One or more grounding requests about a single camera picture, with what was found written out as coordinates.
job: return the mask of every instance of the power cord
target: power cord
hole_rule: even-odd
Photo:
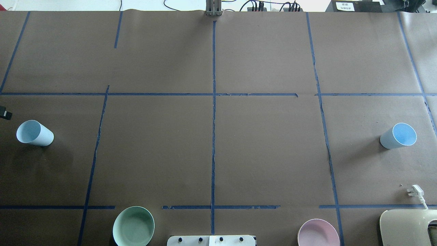
[[[281,6],[279,12],[282,10],[282,8],[283,8],[286,4],[288,4],[288,6],[290,7],[290,8],[288,9],[288,11],[291,10],[291,3],[290,3],[290,2],[286,2],[286,3],[284,3],[284,4]]]
[[[425,209],[428,209],[428,206],[425,202],[425,198],[423,197],[424,192],[418,185],[412,185],[411,189],[407,189],[408,195],[411,197],[418,197],[420,202],[425,206]]]
[[[255,9],[258,8],[258,6],[257,6],[257,2],[256,2],[255,0],[248,0],[247,2],[245,2],[245,3],[243,4],[243,6],[241,6],[241,8],[240,8],[239,11],[241,11],[241,10],[243,9],[244,5],[248,4],[249,2],[252,3],[252,11],[255,11]]]
[[[165,1],[167,1],[167,0],[164,0],[164,2],[163,2],[164,6],[166,6],[166,7],[169,8],[169,9],[172,9],[172,10],[180,11],[180,10],[177,10],[177,9],[174,9],[174,8],[172,8],[172,7],[167,6],[167,4],[165,4]]]

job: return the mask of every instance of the white cable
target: white cable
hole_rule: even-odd
[[[16,1],[15,1],[14,6],[12,7],[12,11],[15,11],[15,10],[16,10],[16,8],[17,8],[17,4],[18,4],[18,1],[19,1],[19,0],[16,0]]]
[[[420,201],[422,202],[422,204],[425,206],[425,209],[428,209],[427,204],[425,203],[425,198],[420,198]]]
[[[425,206],[425,209],[428,209],[428,206],[425,203],[425,198],[423,197],[424,192],[420,186],[412,185],[411,189],[407,189],[407,192],[409,196],[419,198],[420,202]]]

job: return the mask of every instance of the blue painter's tape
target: blue painter's tape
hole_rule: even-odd
[[[320,209],[340,209],[348,208],[423,208],[422,204],[362,204],[362,205],[320,205]],[[428,204],[428,207],[437,207],[437,205]]]
[[[337,208],[338,206],[336,205],[320,205],[319,208],[320,209],[327,209],[327,208]]]
[[[88,206],[88,209],[115,209],[115,206]]]
[[[278,209],[280,205],[214,205],[214,209]],[[164,210],[170,209],[211,209],[210,205],[181,205],[163,206]]]
[[[118,28],[117,28],[117,35],[115,36],[115,44],[114,49],[117,48],[118,44],[118,35],[120,34],[120,27],[121,27],[121,19],[123,18],[123,11],[120,11],[120,18],[118,19]]]
[[[278,209],[280,205],[216,205],[216,209]]]
[[[216,93],[217,96],[295,96],[296,93]]]
[[[339,233],[340,233],[340,243],[341,243],[342,246],[344,246],[343,227],[342,227],[342,224],[341,224],[340,209],[338,208],[338,196],[337,196],[337,188],[336,188],[336,185],[335,185],[334,168],[333,168],[333,165],[332,165],[331,149],[329,147],[328,131],[326,129],[325,113],[323,111],[323,102],[322,102],[322,96],[321,96],[321,91],[320,91],[319,76],[317,75],[317,70],[316,70],[316,56],[314,54],[314,45],[313,45],[313,42],[312,42],[311,25],[310,25],[310,22],[309,22],[308,12],[306,12],[306,22],[307,22],[307,26],[308,26],[309,44],[310,44],[310,47],[311,47],[312,64],[313,64],[313,67],[314,67],[314,77],[316,78],[317,95],[318,95],[318,98],[319,98],[320,113],[322,115],[323,132],[325,134],[325,143],[326,143],[326,148],[328,150],[329,168],[331,169],[332,190],[333,190],[333,193],[334,193],[335,205],[337,206],[336,207],[336,214],[337,214],[338,230],[339,230]]]
[[[83,209],[84,206],[0,206],[0,209]],[[115,209],[115,206],[89,206],[88,209]]]
[[[5,96],[104,96],[105,93],[6,92]]]
[[[83,206],[0,206],[0,209],[83,209]]]
[[[423,101],[425,102],[425,106],[427,107],[428,115],[429,115],[430,120],[431,120],[431,125],[433,126],[433,129],[434,129],[434,134],[437,136],[437,128],[436,128],[436,124],[435,124],[435,121],[434,121],[434,117],[433,117],[433,114],[432,114],[431,109],[429,107],[429,103],[428,103],[425,91],[423,89],[422,81],[420,80],[419,73],[417,72],[416,63],[414,62],[414,59],[413,59],[413,56],[411,54],[411,50],[410,50],[407,38],[405,36],[404,26],[402,25],[402,20],[401,20],[401,15],[400,15],[399,12],[396,12],[396,13],[398,15],[399,26],[401,28],[401,33],[402,33],[402,37],[404,39],[405,47],[407,48],[408,55],[410,57],[410,61],[411,61],[411,64],[413,66],[414,74],[416,75],[417,83],[419,83],[420,91],[422,92],[422,96],[423,96]]]
[[[26,24],[27,24],[27,21],[29,20],[29,16],[30,16],[30,11],[28,11],[28,14],[26,15],[26,19],[24,20],[23,27],[21,28],[20,35],[18,36],[17,43],[15,44],[14,51],[12,52],[12,56],[10,58],[8,66],[7,66],[6,73],[4,74],[3,82],[1,83],[1,86],[0,86],[0,94],[2,93],[4,85],[6,83],[6,79],[7,79],[7,76],[9,74],[10,67],[12,66],[12,62],[14,61],[15,54],[17,53],[18,45],[20,44],[21,38],[23,37],[24,29],[26,28]]]
[[[211,165],[211,235],[215,234],[215,24],[212,22],[212,165]]]
[[[420,93],[320,93],[320,95],[321,96],[422,96],[422,94]]]
[[[164,210],[170,210],[170,209],[211,209],[210,205],[181,205],[181,206],[163,206]]]
[[[105,114],[106,101],[108,100],[108,92],[109,92],[109,85],[106,88],[105,99],[103,101],[102,114],[100,116],[100,124],[99,124],[99,130],[97,132],[96,147],[94,149],[93,164],[91,166],[91,174],[90,174],[90,180],[88,181],[87,196],[85,198],[85,205],[83,207],[82,224],[80,225],[79,239],[77,240],[78,246],[82,245],[83,229],[85,228],[85,219],[87,217],[88,202],[90,200],[91,185],[93,183],[94,168],[96,166],[96,159],[97,159],[97,149],[99,147],[99,142],[100,142],[100,134],[101,134],[101,129],[102,129],[103,115]]]
[[[145,92],[145,93],[108,93],[109,96],[212,96],[212,93],[164,93],[164,92]]]

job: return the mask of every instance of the metal bracket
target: metal bracket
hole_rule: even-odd
[[[250,235],[199,235],[171,236],[167,246],[256,246],[255,236]]]
[[[210,15],[210,16],[222,15],[222,0],[206,0],[205,15]]]

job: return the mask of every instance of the power plug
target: power plug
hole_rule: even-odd
[[[423,197],[424,192],[423,189],[418,185],[412,185],[411,189],[407,189],[408,195],[411,197],[418,197],[420,202],[425,206],[425,209],[428,209],[427,204],[425,203],[425,198]]]
[[[409,192],[408,195],[411,197],[421,198],[424,195],[422,188],[418,185],[412,185],[411,189],[407,189],[407,192]]]

